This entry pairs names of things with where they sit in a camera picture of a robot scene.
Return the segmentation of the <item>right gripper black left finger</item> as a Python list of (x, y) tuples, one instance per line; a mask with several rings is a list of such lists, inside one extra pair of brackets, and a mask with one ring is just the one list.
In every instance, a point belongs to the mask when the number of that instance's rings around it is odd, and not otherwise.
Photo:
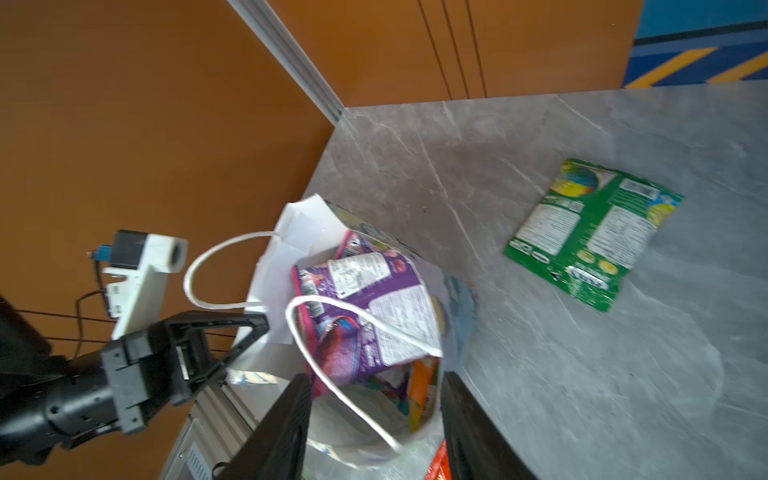
[(301, 479), (310, 414), (310, 380), (298, 374), (217, 478)]

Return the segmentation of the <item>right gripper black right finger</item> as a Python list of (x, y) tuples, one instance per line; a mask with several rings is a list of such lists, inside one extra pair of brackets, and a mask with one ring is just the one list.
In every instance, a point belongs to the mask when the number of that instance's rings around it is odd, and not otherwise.
[(452, 479), (536, 479), (457, 373), (444, 374), (440, 404)]

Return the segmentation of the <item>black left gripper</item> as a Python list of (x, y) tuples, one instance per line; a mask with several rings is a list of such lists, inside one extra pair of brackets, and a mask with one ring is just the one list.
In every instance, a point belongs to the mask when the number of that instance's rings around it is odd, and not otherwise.
[[(215, 358), (207, 334), (226, 328), (246, 336)], [(195, 398), (269, 330), (262, 313), (187, 311), (111, 341), (100, 357), (121, 432), (137, 433), (166, 404)]]

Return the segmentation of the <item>red snack packet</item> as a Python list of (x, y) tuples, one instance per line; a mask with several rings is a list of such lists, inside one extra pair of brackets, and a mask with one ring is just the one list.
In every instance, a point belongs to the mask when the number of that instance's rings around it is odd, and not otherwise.
[(425, 480), (451, 480), (450, 464), (446, 442), (443, 441), (424, 477)]

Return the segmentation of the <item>floral paper gift bag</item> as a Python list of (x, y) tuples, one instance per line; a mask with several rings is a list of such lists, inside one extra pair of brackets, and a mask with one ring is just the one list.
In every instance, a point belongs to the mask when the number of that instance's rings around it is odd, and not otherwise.
[(432, 436), (442, 376), (460, 368), (476, 325), (474, 290), (319, 195), (287, 204), (267, 238), (241, 308), (269, 330), (237, 336), (229, 381), (307, 374), (308, 443), (351, 468)]

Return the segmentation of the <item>orange Fox's candy bag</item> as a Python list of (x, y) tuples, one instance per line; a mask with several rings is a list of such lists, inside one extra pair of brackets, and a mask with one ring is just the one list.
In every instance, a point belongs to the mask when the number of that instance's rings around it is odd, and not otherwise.
[(421, 428), (434, 403), (440, 360), (424, 357), (411, 364), (407, 386), (408, 422), (411, 432)]

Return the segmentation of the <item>green lime candy bag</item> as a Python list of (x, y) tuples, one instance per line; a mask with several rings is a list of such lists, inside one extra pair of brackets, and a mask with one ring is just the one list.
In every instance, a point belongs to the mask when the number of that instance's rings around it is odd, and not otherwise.
[(567, 159), (504, 255), (607, 312), (624, 278), (683, 199), (633, 174)]

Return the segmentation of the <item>purple Fox's berries candy bag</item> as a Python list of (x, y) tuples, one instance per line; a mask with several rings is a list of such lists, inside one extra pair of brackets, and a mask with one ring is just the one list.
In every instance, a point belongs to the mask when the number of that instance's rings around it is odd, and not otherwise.
[(348, 230), (333, 259), (340, 260), (372, 252), (386, 251), (388, 249), (389, 246), (378, 239), (361, 232)]

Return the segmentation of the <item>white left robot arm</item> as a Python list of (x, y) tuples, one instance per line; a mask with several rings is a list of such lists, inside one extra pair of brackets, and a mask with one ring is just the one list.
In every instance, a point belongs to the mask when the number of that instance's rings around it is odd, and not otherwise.
[(186, 311), (67, 359), (3, 301), (1, 463), (39, 466), (56, 446), (139, 432), (220, 379), (268, 330), (262, 313)]

